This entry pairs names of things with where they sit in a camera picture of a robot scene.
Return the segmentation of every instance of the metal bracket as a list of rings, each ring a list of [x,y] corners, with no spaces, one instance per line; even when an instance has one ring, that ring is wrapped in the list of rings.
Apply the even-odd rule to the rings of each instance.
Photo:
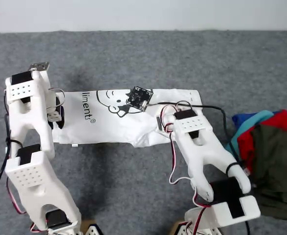
[[[49,68],[50,63],[49,62],[41,62],[41,63],[35,63],[31,64],[28,70],[37,70],[37,71],[47,71]]]

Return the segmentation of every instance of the red fabric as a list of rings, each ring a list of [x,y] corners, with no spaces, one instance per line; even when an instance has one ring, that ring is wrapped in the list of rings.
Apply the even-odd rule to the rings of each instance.
[[[287,131],[287,110],[282,110],[281,112],[276,113],[274,116],[265,121],[262,121],[260,124],[275,126]],[[252,162],[254,159],[254,145],[251,131],[254,130],[254,128],[255,126],[251,127],[246,132],[241,134],[237,139],[240,157],[242,160],[245,160],[245,165],[251,172]]]

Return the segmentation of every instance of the fabric pile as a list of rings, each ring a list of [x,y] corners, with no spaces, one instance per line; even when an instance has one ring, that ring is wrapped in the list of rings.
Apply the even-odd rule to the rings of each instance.
[[[233,116],[235,151],[251,172],[263,215],[287,219],[287,110]],[[229,145],[225,147],[232,153]]]

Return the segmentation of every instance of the white wall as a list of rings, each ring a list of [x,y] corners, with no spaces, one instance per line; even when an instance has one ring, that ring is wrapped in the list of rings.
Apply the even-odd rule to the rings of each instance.
[[[0,32],[287,30],[287,0],[0,0]]]

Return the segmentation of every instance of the gray carpet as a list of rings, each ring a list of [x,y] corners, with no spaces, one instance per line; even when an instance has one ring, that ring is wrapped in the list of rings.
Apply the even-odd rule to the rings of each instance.
[[[0,165],[4,157],[4,79],[50,61],[52,86],[66,91],[131,88],[199,90],[204,104],[242,112],[287,109],[287,32],[53,32],[0,34]],[[225,143],[221,114],[205,110]],[[234,132],[231,120],[229,129]],[[36,138],[29,136],[28,143]],[[54,169],[83,218],[106,235],[166,235],[192,207],[189,182],[168,184],[168,144],[134,149],[130,144],[56,145]],[[210,180],[221,173],[205,169]],[[186,174],[178,155],[176,177]],[[0,184],[0,234],[29,234],[27,215],[15,213]],[[253,235],[287,234],[287,221],[261,217]],[[229,235],[246,234],[244,224]]]

